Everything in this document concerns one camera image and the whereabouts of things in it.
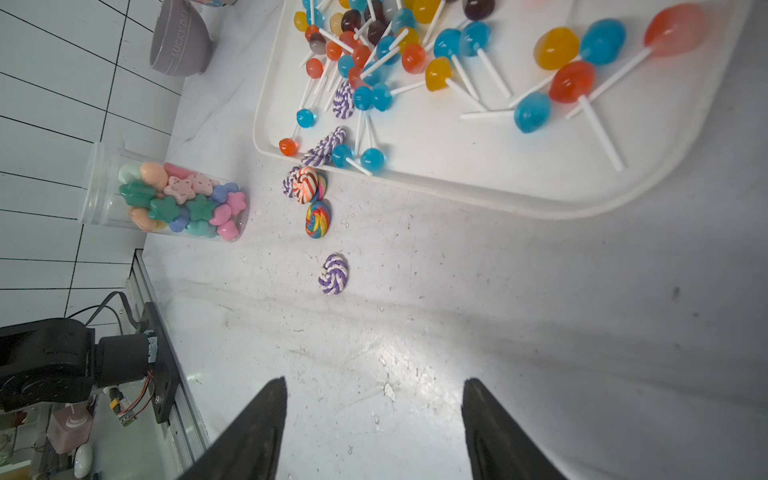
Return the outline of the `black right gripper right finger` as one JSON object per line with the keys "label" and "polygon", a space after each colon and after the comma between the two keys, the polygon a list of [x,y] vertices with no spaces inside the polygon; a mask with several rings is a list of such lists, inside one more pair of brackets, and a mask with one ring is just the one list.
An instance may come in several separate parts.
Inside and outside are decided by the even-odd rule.
{"label": "black right gripper right finger", "polygon": [[479,379],[465,381],[461,412],[474,479],[564,477]]}

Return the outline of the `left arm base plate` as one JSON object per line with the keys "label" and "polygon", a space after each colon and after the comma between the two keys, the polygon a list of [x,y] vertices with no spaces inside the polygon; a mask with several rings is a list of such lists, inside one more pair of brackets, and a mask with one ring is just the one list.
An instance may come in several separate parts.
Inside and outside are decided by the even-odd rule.
{"label": "left arm base plate", "polygon": [[144,304],[142,320],[153,331],[157,344],[154,361],[155,393],[152,400],[153,412],[158,424],[169,420],[175,403],[176,392],[180,384],[180,373],[168,332],[162,322],[160,312],[154,302]]}

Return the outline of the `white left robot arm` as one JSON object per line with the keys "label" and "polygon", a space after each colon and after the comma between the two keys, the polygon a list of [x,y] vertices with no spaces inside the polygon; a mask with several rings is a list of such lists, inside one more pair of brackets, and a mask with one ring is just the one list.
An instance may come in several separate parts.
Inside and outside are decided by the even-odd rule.
{"label": "white left robot arm", "polygon": [[96,338],[93,328],[71,318],[49,318],[1,329],[1,410],[41,402],[79,403],[93,388],[143,379],[154,362],[147,332],[157,309],[146,303],[139,331]]}

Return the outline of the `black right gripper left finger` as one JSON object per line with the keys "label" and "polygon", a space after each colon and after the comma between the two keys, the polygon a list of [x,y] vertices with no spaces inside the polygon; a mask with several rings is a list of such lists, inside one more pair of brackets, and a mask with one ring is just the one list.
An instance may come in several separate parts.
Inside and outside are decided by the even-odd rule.
{"label": "black right gripper left finger", "polygon": [[287,414],[283,377],[269,381],[180,478],[274,479]]}

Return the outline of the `jar of pastel candies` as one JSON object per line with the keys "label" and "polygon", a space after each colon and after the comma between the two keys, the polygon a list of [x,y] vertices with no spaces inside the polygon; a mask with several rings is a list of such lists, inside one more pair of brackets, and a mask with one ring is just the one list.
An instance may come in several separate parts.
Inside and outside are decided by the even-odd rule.
{"label": "jar of pastel candies", "polygon": [[131,151],[93,144],[85,172],[82,224],[147,234],[234,242],[249,209],[244,187]]}

